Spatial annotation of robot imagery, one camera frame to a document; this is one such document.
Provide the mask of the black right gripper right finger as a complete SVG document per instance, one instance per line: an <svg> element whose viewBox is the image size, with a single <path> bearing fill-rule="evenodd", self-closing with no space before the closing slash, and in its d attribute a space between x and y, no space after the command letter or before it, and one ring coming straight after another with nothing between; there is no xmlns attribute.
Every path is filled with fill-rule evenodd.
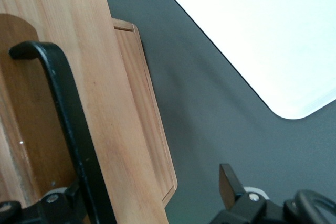
<svg viewBox="0 0 336 224"><path fill-rule="evenodd" d="M266 199L246 191L229 164L219 166L219 192L225 209L211 223L259 223L266 212Z"/></svg>

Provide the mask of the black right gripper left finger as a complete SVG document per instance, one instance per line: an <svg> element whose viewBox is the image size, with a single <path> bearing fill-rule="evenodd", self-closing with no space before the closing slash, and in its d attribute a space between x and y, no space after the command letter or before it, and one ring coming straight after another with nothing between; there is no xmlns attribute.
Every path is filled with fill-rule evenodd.
<svg viewBox="0 0 336 224"><path fill-rule="evenodd" d="M52 189L38 202L41 223L90 223L79 183Z"/></svg>

